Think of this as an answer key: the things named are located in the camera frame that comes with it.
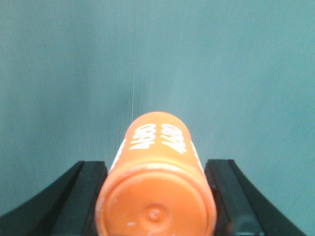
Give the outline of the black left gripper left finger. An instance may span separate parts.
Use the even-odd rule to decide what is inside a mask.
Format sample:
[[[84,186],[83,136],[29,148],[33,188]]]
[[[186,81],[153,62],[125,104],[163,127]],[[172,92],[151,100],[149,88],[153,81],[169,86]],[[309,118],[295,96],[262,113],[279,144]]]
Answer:
[[[79,161],[39,194],[0,218],[2,236],[95,236],[103,161]]]

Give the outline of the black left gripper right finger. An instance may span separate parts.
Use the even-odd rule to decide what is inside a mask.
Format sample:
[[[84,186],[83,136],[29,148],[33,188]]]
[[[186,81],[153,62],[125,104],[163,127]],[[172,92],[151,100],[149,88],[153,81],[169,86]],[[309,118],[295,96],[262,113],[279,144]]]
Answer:
[[[217,208],[216,236],[303,236],[243,174],[234,160],[209,159],[205,167]]]

